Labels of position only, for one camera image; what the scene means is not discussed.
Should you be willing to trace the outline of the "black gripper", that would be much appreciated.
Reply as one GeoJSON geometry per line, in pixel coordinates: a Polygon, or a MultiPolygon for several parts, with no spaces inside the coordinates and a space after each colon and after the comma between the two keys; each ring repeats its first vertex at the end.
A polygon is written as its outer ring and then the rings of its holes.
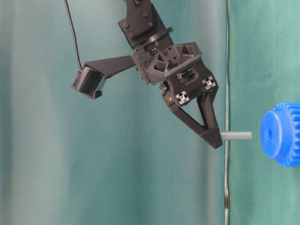
{"type": "Polygon", "coordinates": [[[205,67],[197,44],[171,45],[163,50],[146,51],[138,47],[132,59],[146,83],[162,85],[162,97],[185,125],[213,148],[222,146],[213,101],[218,83],[205,67]],[[186,105],[197,98],[204,124],[199,124],[178,105],[186,105]]]}

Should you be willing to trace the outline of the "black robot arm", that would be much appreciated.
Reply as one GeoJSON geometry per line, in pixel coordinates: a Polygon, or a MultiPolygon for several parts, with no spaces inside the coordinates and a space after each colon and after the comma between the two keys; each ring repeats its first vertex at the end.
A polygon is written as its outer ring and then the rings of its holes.
{"type": "Polygon", "coordinates": [[[147,84],[159,84],[172,113],[213,148],[222,145],[213,101],[218,83],[195,42],[175,45],[149,0],[127,0],[119,26],[147,84]]]}

